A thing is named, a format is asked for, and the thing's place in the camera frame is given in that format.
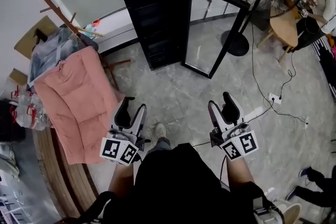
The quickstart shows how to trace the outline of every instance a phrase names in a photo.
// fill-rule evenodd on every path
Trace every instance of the person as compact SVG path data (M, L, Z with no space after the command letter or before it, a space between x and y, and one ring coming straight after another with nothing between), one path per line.
M190 144L171 149L162 123L155 127L155 135L158 142L140 164L135 184L133 165L117 164L109 191L101 193L76 223L180 219L257 223L254 200L260 205L260 198L263 208L278 210L254 183L243 158L234 162L227 159L227 191Z
M336 168L332 171L332 178L325 178L323 174L314 170L311 167L302 169L299 172L299 177L307 176L312 182L323 190L323 192L312 191L300 186L296 186L286 197L287 201L298 196L301 199L310 202L311 204L320 207L333 207L336 202Z
M307 5L314 6L314 0L307 0ZM336 28L336 0L317 0L317 6L308 13L307 18L302 18L297 23L299 36L298 45L291 50L300 50L322 36L329 34Z

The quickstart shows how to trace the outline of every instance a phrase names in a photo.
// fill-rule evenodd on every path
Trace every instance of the pink blanket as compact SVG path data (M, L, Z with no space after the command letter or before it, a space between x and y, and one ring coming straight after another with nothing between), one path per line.
M101 140L124 95L112 88L91 47L61 61L34 84L69 164L101 162Z

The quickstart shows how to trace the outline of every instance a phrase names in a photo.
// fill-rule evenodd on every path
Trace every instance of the wooden coat rack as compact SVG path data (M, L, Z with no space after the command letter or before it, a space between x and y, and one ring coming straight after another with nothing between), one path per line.
M63 15L63 13L62 13L62 11L61 11L61 9L59 8L59 7L57 7L51 0L44 0L46 3L47 3L47 5L49 6L49 7L47 7L47 8L45 8L45 9L42 9L42 10L40 10L40 13L42 13L42 12L46 12L47 10L53 10L54 12L55 12L55 14L64 22L64 24L78 37L78 38L80 38L80 35L81 35L81 33L79 32L79 30L78 30L78 28L81 30L81 31L86 31L85 29L82 29L82 28L80 28L80 27L76 27L76 26L74 26L73 24L72 24L72 21L73 21L73 19L75 18L75 16L76 16L76 12L72 15L72 18L71 18L71 20L68 20L67 19L67 17L65 17L64 15ZM111 76L112 76L112 79L113 79L113 83L114 83L114 85L115 85L115 88L117 89L117 90L119 90L119 87L118 87L118 84L117 84L117 82L116 82L116 80L115 80L115 77L114 77L114 74L113 74L113 70L114 70L114 68L115 68L115 66L118 66L118 65L121 65L121 64L123 64L123 63L127 63L127 62L130 62L131 60L125 60L125 61L121 61L121 62L116 62L116 63L111 63L111 64L109 64L109 63L107 63L104 59L103 59L103 57L99 54L99 58L100 58L100 61L101 61L101 63L102 63L102 66L103 66L103 68L104 69L108 69L109 71L110 71L110 73L111 73Z

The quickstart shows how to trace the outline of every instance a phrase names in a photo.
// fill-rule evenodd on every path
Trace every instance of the electrical outlet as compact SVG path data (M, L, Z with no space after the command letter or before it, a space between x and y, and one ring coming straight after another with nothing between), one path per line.
M278 97L277 95L273 94L273 93L269 93L268 94L268 100L273 102L273 98L274 98L274 104L281 104L281 99L280 97Z
M305 121L304 121L304 125L303 125L303 128L304 129L307 129L308 128L308 124L309 124L309 117L306 117Z

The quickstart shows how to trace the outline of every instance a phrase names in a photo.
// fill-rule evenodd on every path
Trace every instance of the black pants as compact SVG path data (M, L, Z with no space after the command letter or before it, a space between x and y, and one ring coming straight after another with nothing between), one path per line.
M306 188L296 187L295 195L307 202L320 207L332 207L335 205L336 181L332 178L325 178L320 172L308 168L308 179L315 182L323 192L311 191Z
M325 33L320 30L320 26L317 24L316 20L310 17L299 20L296 24L296 28L298 35L303 33L299 37L299 44L293 51L300 50L325 35Z

